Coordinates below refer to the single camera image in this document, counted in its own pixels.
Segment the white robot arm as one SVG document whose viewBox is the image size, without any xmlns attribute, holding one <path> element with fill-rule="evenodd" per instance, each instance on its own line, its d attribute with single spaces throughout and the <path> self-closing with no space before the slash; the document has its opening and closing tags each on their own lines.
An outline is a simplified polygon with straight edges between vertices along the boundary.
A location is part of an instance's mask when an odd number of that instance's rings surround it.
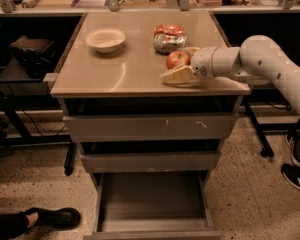
<svg viewBox="0 0 300 240">
<path fill-rule="evenodd" d="M 300 116 L 300 67 L 267 36 L 251 36 L 240 47 L 199 49 L 191 56 L 190 65 L 176 66 L 160 76 L 170 85 L 216 77 L 253 86 L 268 81 Z"/>
</svg>

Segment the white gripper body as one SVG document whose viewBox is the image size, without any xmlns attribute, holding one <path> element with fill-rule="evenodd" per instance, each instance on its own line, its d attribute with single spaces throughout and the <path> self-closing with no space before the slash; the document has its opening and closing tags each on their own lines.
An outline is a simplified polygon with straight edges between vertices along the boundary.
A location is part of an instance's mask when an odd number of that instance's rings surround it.
<svg viewBox="0 0 300 240">
<path fill-rule="evenodd" d="M 212 58 L 216 47 L 205 47 L 196 51 L 190 59 L 195 75 L 201 79 L 213 79 Z"/>
</svg>

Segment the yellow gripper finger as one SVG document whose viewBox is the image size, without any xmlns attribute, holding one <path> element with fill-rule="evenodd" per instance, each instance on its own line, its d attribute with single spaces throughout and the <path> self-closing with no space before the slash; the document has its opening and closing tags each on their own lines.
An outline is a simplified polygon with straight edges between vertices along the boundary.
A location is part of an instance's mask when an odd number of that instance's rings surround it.
<svg viewBox="0 0 300 240">
<path fill-rule="evenodd" d="M 185 47 L 182 49 L 189 57 L 192 57 L 197 51 L 200 50 L 200 47 Z"/>
<path fill-rule="evenodd" d="M 160 80 L 163 84 L 175 85 L 189 83 L 197 80 L 194 70 L 190 66 L 181 66 L 166 71 L 160 75 Z"/>
</svg>

